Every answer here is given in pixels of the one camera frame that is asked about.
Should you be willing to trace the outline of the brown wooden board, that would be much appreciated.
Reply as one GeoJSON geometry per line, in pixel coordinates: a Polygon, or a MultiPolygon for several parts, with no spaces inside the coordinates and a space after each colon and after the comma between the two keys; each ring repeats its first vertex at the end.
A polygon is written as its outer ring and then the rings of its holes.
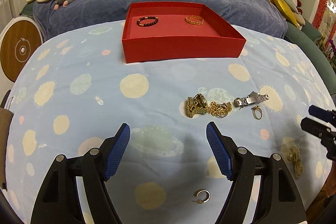
{"type": "Polygon", "coordinates": [[[10,124],[13,113],[10,110],[1,108],[0,111],[0,180],[1,189],[7,189],[6,183],[6,149],[9,136],[10,124]]]}

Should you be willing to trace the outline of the round wooden white device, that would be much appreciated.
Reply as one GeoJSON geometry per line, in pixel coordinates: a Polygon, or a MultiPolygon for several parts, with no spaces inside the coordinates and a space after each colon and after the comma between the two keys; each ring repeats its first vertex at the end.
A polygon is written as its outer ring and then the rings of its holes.
{"type": "Polygon", "coordinates": [[[1,33],[1,70],[15,82],[37,48],[43,44],[42,33],[27,16],[12,19],[1,33]]]}

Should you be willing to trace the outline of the yellow gold cushion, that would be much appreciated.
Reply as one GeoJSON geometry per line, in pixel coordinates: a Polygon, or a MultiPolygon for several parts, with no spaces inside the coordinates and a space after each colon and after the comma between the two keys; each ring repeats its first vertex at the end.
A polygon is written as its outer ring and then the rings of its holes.
{"type": "Polygon", "coordinates": [[[288,20],[291,24],[299,28],[299,23],[294,16],[294,12],[291,10],[289,5],[284,0],[270,0],[280,11],[280,13],[288,20]]]}

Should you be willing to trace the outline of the small hoop earring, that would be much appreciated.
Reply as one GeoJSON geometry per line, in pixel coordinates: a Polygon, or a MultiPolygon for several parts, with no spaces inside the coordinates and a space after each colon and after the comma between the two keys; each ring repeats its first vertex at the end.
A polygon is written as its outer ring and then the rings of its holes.
{"type": "Polygon", "coordinates": [[[206,189],[199,189],[194,192],[194,203],[197,203],[199,205],[209,202],[211,198],[211,194],[206,189]]]}

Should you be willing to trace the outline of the green sofa frame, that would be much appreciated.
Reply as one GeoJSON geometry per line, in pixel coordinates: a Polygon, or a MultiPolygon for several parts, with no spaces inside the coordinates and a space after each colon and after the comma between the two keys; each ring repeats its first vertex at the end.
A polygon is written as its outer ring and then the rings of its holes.
{"type": "Polygon", "coordinates": [[[265,27],[262,27],[260,32],[277,38],[283,38],[287,42],[299,46],[314,65],[329,93],[334,96],[335,72],[325,55],[315,44],[321,37],[321,33],[308,21],[306,21],[301,30],[288,21],[283,21],[284,23],[287,24],[286,32],[283,32],[283,28],[276,27],[273,24],[266,25],[269,28],[267,31],[265,27]]]}

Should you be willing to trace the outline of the silver metal watch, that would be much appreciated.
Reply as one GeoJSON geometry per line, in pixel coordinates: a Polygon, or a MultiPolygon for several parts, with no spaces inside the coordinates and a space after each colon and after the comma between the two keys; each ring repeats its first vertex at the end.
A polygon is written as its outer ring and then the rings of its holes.
{"type": "Polygon", "coordinates": [[[234,99],[233,105],[242,109],[247,106],[260,106],[262,102],[265,102],[269,99],[268,94],[260,94],[257,92],[251,92],[246,97],[238,97],[234,99]]]}

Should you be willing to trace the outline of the planet print blue cloth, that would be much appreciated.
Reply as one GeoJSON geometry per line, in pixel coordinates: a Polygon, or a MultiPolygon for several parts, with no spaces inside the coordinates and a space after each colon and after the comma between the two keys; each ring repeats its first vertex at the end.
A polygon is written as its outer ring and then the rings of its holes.
{"type": "Polygon", "coordinates": [[[308,107],[333,109],[333,100],[296,45],[239,27],[246,39],[237,59],[179,59],[127,64],[123,22],[56,36],[38,48],[11,94],[14,114],[7,142],[5,197],[29,223],[45,175],[59,154],[84,155],[127,123],[131,139],[117,173],[107,182],[123,223],[214,223],[231,183],[206,138],[215,122],[255,155],[301,153],[295,183],[310,205],[330,172],[319,140],[302,131],[308,107]],[[268,94],[242,109],[234,99],[268,94]],[[186,114],[188,97],[201,93],[208,113],[186,114]],[[206,189],[209,202],[194,203],[206,189]]]}

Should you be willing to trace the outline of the red jewelry tray box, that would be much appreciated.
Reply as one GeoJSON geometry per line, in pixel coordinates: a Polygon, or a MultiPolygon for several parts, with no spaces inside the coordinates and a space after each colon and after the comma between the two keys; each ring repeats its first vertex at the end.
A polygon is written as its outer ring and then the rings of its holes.
{"type": "Polygon", "coordinates": [[[122,33],[127,63],[192,58],[238,58],[246,39],[204,4],[191,2],[132,3],[122,33]],[[185,22],[201,16],[200,26],[185,22]]]}

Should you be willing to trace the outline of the gold woven cuff bangle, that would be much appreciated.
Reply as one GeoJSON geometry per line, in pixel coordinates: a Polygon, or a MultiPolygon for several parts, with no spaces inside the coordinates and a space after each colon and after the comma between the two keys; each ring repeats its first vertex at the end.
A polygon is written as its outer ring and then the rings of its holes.
{"type": "Polygon", "coordinates": [[[185,17],[185,22],[190,25],[200,26],[205,22],[205,20],[198,15],[188,15],[185,17]]]}

